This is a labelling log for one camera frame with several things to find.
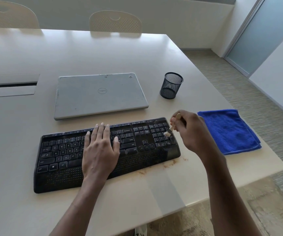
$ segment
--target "microfiber cloth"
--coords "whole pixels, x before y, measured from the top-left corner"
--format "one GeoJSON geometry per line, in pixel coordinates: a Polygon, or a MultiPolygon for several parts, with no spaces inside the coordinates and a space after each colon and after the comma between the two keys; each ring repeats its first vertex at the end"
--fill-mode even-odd
{"type": "Polygon", "coordinates": [[[224,155],[254,151],[261,148],[260,140],[240,118],[236,109],[198,112],[224,155]]]}

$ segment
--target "table top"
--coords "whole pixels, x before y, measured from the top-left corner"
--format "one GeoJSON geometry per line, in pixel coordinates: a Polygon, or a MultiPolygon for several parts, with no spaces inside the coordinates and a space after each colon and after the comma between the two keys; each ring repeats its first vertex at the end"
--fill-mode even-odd
{"type": "MultiPolygon", "coordinates": [[[[0,75],[40,74],[34,95],[0,97],[0,235],[47,235],[79,188],[35,194],[33,171],[42,135],[192,112],[232,108],[167,35],[0,29],[0,75]],[[159,95],[164,75],[183,76],[176,98],[159,95]],[[136,73],[149,108],[55,121],[57,79],[136,73]]],[[[107,181],[87,235],[114,235],[207,199],[206,171],[179,133],[181,157],[107,181]]],[[[283,170],[262,148],[227,156],[240,187],[283,170]]]]}

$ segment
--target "person's right arm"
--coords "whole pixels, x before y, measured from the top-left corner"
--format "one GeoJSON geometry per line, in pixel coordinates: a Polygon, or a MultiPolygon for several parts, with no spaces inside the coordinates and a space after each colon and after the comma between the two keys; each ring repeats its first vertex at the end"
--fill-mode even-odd
{"type": "Polygon", "coordinates": [[[215,236],[260,236],[230,176],[226,159],[218,149],[204,119],[195,113],[177,111],[170,119],[184,145],[201,159],[208,178],[210,208],[215,236]]]}

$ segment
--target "beige chair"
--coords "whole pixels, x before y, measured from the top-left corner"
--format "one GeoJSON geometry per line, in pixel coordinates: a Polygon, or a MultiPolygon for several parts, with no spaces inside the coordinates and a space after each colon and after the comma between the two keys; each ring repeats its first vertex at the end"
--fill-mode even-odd
{"type": "Polygon", "coordinates": [[[40,29],[37,16],[29,8],[12,2],[0,1],[0,28],[40,29]]]}
{"type": "Polygon", "coordinates": [[[121,11],[98,11],[89,18],[90,31],[141,33],[141,21],[121,11]]]}

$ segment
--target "door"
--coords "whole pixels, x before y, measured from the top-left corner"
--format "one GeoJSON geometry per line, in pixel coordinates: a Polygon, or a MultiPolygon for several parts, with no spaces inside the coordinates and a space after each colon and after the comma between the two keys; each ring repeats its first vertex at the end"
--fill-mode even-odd
{"type": "Polygon", "coordinates": [[[246,77],[283,41],[283,0],[264,0],[225,60],[246,77]]]}

